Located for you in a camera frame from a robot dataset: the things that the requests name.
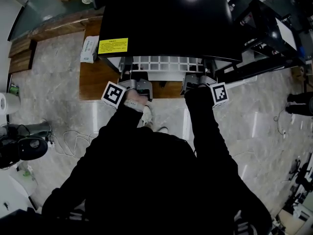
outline wooden table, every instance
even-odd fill
[[[85,37],[98,36],[101,22],[95,21],[86,25]],[[100,59],[93,64],[81,63],[79,78],[79,97],[81,100],[101,99],[109,81],[117,83],[120,75]],[[152,82],[153,98],[181,98],[181,82],[167,82],[162,88],[158,81]]]

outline yellow warning label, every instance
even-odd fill
[[[98,54],[127,52],[128,38],[101,40]]]

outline white sneaker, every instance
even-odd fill
[[[157,132],[168,134],[168,129],[166,127],[161,127]]]
[[[143,115],[141,117],[142,120],[142,124],[143,126],[145,126],[147,123],[153,123],[152,122],[152,112],[149,108],[149,106],[145,106],[145,108],[143,108]]]

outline white grate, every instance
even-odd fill
[[[138,70],[133,72],[203,72],[201,58],[191,57],[168,57],[168,56],[138,56],[134,57],[133,64],[138,65]],[[124,65],[124,58],[121,59],[119,70]]]

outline black shoe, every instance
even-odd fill
[[[290,106],[287,106],[287,107],[285,108],[285,111],[286,111],[287,113],[289,113],[289,114],[292,114],[291,109],[290,109]]]
[[[287,97],[287,102],[294,102],[293,95],[289,94]]]

